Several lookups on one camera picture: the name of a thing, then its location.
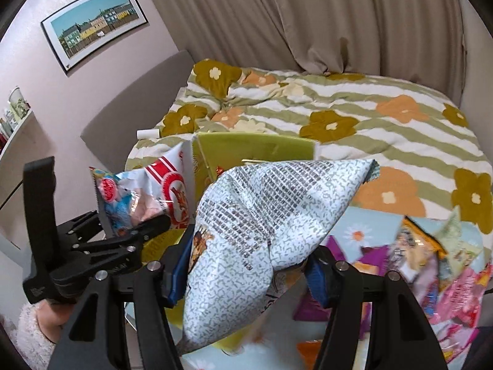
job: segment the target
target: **curtain fold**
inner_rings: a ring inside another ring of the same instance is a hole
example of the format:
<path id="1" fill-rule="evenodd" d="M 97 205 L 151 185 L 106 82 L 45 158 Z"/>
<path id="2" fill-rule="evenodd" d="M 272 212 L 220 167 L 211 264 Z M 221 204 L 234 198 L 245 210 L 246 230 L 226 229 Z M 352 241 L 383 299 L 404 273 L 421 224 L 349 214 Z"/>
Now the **curtain fold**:
<path id="1" fill-rule="evenodd" d="M 410 80 L 460 102 L 458 0 L 153 0 L 195 61 Z"/>

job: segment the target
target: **hand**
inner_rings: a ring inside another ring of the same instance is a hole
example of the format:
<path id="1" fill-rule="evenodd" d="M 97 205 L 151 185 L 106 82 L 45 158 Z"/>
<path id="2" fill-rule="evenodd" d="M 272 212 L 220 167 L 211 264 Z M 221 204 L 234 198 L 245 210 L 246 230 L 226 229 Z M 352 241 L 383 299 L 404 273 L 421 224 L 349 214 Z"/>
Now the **hand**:
<path id="1" fill-rule="evenodd" d="M 72 314 L 73 304 L 49 304 L 43 300 L 36 310 L 39 329 L 53 343 L 58 343 L 62 326 Z"/>

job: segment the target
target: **gray headboard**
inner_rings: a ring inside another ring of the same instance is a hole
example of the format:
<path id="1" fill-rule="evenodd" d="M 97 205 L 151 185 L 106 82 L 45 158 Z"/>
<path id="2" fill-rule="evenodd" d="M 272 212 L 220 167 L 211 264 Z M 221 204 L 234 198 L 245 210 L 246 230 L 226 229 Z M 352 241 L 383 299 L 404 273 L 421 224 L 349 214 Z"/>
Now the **gray headboard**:
<path id="1" fill-rule="evenodd" d="M 123 171 L 139 129 L 153 128 L 186 86 L 194 65 L 188 51 L 180 51 L 152 68 L 110 101 L 84 128 L 82 140 L 107 167 Z"/>

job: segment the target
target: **metal screw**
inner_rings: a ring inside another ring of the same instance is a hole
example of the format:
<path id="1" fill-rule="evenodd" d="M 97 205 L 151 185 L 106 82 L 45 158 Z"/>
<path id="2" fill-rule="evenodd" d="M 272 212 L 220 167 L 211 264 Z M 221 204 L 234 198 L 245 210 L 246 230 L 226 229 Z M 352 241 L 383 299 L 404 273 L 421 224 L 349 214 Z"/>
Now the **metal screw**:
<path id="1" fill-rule="evenodd" d="M 338 261 L 336 263 L 336 268 L 339 270 L 339 271 L 346 271 L 348 268 L 349 268 L 349 264 L 347 261 Z"/>
<path id="2" fill-rule="evenodd" d="M 96 275 L 94 276 L 95 279 L 98 281 L 105 280 L 108 276 L 108 272 L 106 270 L 99 270 Z"/>
<path id="3" fill-rule="evenodd" d="M 161 263 L 159 263 L 156 260 L 147 263 L 147 270 L 149 271 L 156 271 L 159 270 L 160 268 L 161 268 Z"/>
<path id="4" fill-rule="evenodd" d="M 388 276 L 391 281 L 400 280 L 400 274 L 397 271 L 389 271 Z"/>

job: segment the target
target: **framed picture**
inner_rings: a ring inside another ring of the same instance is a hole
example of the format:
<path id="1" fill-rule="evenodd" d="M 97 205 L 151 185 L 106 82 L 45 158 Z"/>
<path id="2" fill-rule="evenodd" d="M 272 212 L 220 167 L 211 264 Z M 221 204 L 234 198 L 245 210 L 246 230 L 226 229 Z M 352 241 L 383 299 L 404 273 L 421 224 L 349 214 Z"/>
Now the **framed picture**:
<path id="1" fill-rule="evenodd" d="M 41 27 L 68 72 L 125 32 L 147 23 L 137 0 L 76 0 L 51 14 Z"/>

